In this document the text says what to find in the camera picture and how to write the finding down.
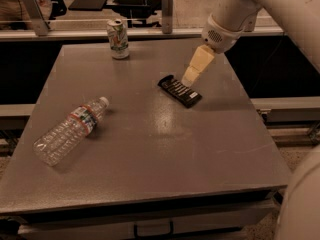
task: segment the aluminum can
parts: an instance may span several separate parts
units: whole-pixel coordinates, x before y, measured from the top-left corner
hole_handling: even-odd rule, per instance
[[[124,59],[129,56],[127,29],[120,19],[108,20],[107,32],[111,48],[111,56]]]

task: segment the person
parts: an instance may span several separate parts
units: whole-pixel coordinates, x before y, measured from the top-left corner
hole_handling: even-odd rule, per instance
[[[51,0],[37,0],[44,20],[52,13]],[[24,23],[23,28],[33,29],[29,14],[22,0],[0,0],[0,30],[15,29],[15,25]]]

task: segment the clear water bottle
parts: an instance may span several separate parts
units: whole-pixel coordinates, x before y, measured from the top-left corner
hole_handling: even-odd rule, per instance
[[[34,152],[50,166],[58,164],[102,120],[108,106],[105,97],[79,106],[34,143]]]

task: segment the white robotic arm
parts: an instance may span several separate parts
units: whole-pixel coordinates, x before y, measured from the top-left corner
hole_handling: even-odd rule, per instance
[[[262,7],[320,72],[320,0],[221,0],[203,39],[216,53],[229,50],[242,32],[254,29]]]

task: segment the white bottle cap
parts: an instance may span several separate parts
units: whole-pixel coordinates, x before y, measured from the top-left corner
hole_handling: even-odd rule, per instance
[[[106,97],[100,97],[100,100],[102,100],[106,104],[106,106],[109,107],[110,102],[108,101],[108,99]]]

